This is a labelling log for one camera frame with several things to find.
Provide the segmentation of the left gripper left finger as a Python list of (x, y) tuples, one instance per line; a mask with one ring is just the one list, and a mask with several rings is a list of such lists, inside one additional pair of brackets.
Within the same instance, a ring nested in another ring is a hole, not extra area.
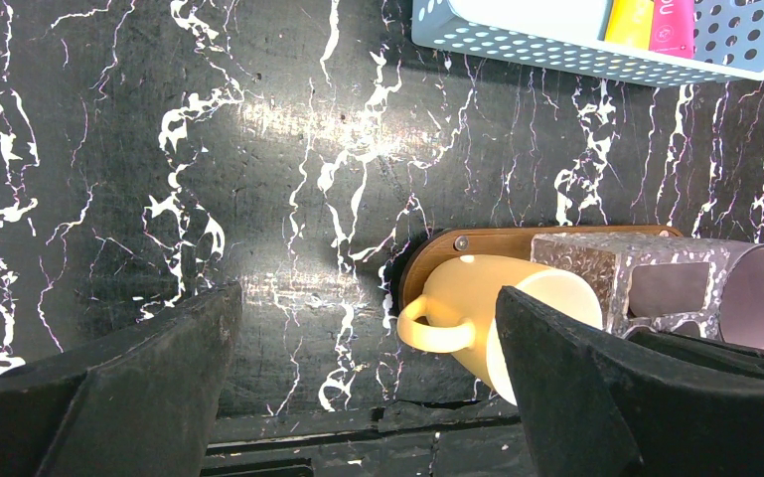
[(0, 376), (0, 476), (196, 476), (242, 316), (237, 283)]

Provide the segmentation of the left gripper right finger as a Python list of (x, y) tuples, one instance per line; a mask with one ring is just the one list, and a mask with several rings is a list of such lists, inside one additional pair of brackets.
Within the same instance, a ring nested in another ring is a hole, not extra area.
[(619, 338), (510, 286), (496, 325), (539, 476), (764, 476), (764, 351)]

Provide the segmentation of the clear textured acrylic holder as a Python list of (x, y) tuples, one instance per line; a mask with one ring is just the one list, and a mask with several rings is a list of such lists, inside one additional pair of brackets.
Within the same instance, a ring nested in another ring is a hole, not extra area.
[(539, 234), (531, 260), (570, 271), (595, 292), (604, 330), (692, 330), (721, 337), (721, 292), (731, 246), (719, 239), (633, 232)]

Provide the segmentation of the yellow mug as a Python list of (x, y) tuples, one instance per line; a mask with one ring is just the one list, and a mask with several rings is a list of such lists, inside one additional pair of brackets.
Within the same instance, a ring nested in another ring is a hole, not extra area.
[(421, 294), (397, 318), (397, 334), (410, 347), (451, 354), (512, 405), (517, 403), (496, 326), (496, 301), (516, 288), (598, 330), (605, 328), (592, 287), (573, 272), (519, 258), (468, 254), (444, 261)]

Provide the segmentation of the oval wooden tray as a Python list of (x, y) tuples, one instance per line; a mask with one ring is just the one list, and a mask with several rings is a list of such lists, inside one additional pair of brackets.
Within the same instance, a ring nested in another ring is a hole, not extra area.
[(449, 229), (428, 238), (412, 250), (395, 276), (393, 310), (398, 312), (423, 290), (430, 273), (444, 261), (466, 254), (490, 254), (529, 260), (532, 240), (540, 234), (640, 233), (680, 237), (682, 233), (663, 225), (561, 226)]

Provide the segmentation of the purple mug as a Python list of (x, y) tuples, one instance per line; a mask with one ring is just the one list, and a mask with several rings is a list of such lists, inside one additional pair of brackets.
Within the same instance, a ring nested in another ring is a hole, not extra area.
[(764, 243), (723, 239), (697, 243), (717, 250), (719, 260), (678, 258), (637, 266), (628, 293), (630, 312), (648, 318), (696, 312), (707, 296), (716, 296), (722, 341), (764, 350)]

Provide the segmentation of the yellow toothpaste tube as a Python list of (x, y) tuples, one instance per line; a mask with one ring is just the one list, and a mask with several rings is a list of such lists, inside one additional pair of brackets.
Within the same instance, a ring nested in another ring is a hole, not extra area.
[(653, 0), (613, 0), (604, 40), (648, 50), (654, 7)]

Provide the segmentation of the light blue plastic basket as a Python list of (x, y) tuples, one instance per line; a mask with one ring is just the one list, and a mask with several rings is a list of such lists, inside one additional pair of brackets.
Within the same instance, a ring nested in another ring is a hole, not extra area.
[(692, 1), (682, 56), (605, 37), (614, 1), (415, 1), (422, 47), (651, 87), (764, 80), (764, 1)]

